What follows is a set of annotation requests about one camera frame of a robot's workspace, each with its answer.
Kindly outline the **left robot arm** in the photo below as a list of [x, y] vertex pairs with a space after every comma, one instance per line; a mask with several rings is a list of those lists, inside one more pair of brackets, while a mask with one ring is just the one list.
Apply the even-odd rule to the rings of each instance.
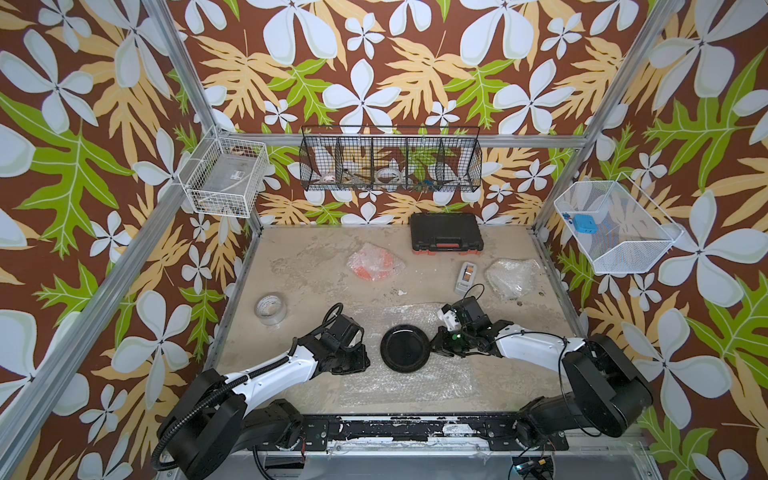
[[324, 373], [365, 371], [370, 359], [363, 338], [363, 327], [336, 303], [319, 326], [275, 358], [226, 375], [203, 371], [159, 427], [153, 469], [205, 479], [234, 452], [300, 444], [304, 417], [281, 393]]

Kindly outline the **black dinner plate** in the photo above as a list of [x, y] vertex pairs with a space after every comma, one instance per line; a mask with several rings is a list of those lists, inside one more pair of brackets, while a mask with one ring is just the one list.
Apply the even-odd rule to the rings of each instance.
[[401, 324], [390, 328], [380, 342], [384, 364], [398, 373], [413, 373], [423, 368], [431, 354], [430, 340], [420, 328]]

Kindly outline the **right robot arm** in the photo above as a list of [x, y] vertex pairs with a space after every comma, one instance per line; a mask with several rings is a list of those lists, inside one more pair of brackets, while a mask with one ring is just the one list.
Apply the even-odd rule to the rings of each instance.
[[538, 447], [568, 430], [588, 428], [618, 438], [653, 404], [649, 382], [605, 335], [564, 337], [511, 321], [493, 322], [474, 296], [443, 305], [438, 318], [442, 325], [431, 340], [438, 355], [521, 360], [568, 382], [569, 390], [536, 398], [514, 415], [515, 439], [525, 447]]

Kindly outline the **orange plastic plate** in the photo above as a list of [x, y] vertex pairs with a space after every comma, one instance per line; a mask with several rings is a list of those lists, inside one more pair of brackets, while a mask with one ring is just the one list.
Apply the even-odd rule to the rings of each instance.
[[366, 281], [379, 281], [393, 276], [398, 266], [398, 261], [386, 252], [356, 253], [349, 261], [350, 269]]

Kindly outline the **clear bubble wrap sheet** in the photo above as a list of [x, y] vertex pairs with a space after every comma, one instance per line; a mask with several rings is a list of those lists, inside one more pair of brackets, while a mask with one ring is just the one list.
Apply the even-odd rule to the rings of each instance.
[[395, 277], [405, 270], [404, 262], [390, 250], [368, 242], [349, 256], [347, 267], [370, 282]]

